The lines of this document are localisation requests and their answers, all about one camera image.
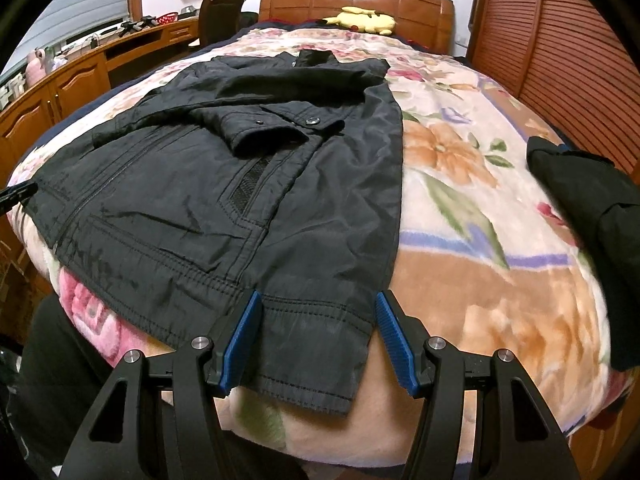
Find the red basket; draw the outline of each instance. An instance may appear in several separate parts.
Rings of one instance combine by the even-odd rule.
[[[167,14],[163,14],[159,18],[156,18],[156,20],[158,21],[158,23],[160,25],[166,25],[167,23],[173,23],[177,19],[178,19],[178,13],[177,12],[168,12]]]

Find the yellow plush toy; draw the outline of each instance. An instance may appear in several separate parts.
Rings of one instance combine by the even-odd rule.
[[[329,25],[340,25],[357,32],[371,32],[389,36],[393,33],[396,21],[386,14],[377,14],[375,10],[360,7],[343,7],[335,18],[325,18]]]

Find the metal screw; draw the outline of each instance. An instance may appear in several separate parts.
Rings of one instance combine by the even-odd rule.
[[[500,361],[504,361],[505,363],[510,363],[516,358],[511,350],[507,350],[506,348],[500,348],[498,350],[498,359]]]
[[[124,354],[124,361],[127,363],[135,363],[138,359],[140,359],[139,350],[129,350]]]
[[[429,338],[429,346],[434,350],[442,350],[447,345],[443,338],[434,336]]]
[[[196,350],[202,350],[205,346],[209,344],[209,338],[203,335],[199,335],[198,337],[193,338],[191,341],[191,347]]]

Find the blue gripper pad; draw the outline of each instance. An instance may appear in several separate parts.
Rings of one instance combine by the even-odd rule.
[[[376,296],[376,320],[398,383],[408,391],[409,395],[416,396],[420,390],[420,384],[415,376],[414,353],[382,292]]]
[[[225,349],[220,377],[220,389],[225,395],[240,383],[261,319],[262,300],[260,294],[254,291]]]

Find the pink bottle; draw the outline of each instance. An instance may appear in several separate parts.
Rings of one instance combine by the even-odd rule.
[[[44,50],[41,48],[27,54],[27,86],[33,87],[40,79],[47,75],[44,68]]]

